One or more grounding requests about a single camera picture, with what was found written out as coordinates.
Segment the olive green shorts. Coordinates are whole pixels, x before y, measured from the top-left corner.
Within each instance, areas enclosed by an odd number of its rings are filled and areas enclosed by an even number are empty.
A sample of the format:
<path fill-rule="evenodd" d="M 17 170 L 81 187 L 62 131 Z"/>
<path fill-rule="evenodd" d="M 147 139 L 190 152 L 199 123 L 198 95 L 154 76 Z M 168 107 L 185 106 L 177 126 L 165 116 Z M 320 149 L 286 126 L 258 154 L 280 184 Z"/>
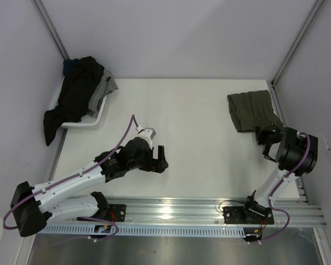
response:
<path fill-rule="evenodd" d="M 237 132 L 283 126 L 274 113 L 269 91 L 250 91 L 227 96 L 229 113 Z"/>

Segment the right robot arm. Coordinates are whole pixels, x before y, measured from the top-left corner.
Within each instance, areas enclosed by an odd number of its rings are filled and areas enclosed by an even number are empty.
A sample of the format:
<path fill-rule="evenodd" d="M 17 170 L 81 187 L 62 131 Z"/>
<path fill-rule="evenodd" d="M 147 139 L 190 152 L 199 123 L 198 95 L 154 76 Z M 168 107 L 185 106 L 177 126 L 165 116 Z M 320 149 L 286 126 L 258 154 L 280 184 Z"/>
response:
<path fill-rule="evenodd" d="M 257 129 L 255 138 L 265 159 L 276 163 L 265 183 L 246 198 L 241 217 L 248 223 L 273 223 L 273 205 L 298 177 L 310 173 L 318 160 L 318 137 L 290 127 Z"/>

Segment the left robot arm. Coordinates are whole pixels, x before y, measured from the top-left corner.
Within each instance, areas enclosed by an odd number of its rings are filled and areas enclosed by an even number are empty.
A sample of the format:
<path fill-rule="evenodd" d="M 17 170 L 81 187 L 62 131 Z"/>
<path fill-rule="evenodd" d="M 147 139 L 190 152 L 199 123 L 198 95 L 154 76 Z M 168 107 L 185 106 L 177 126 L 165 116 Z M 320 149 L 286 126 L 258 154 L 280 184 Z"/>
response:
<path fill-rule="evenodd" d="M 154 148 L 140 137 L 130 140 L 116 150 L 105 151 L 80 171 L 35 186 L 28 182 L 17 185 L 10 208 L 21 237 L 35 235 L 47 224 L 64 219 L 104 220 L 109 204 L 101 192 L 92 192 L 81 199 L 71 196 L 85 189 L 124 177 L 127 172 L 139 169 L 163 173 L 168 168 L 164 146 Z"/>

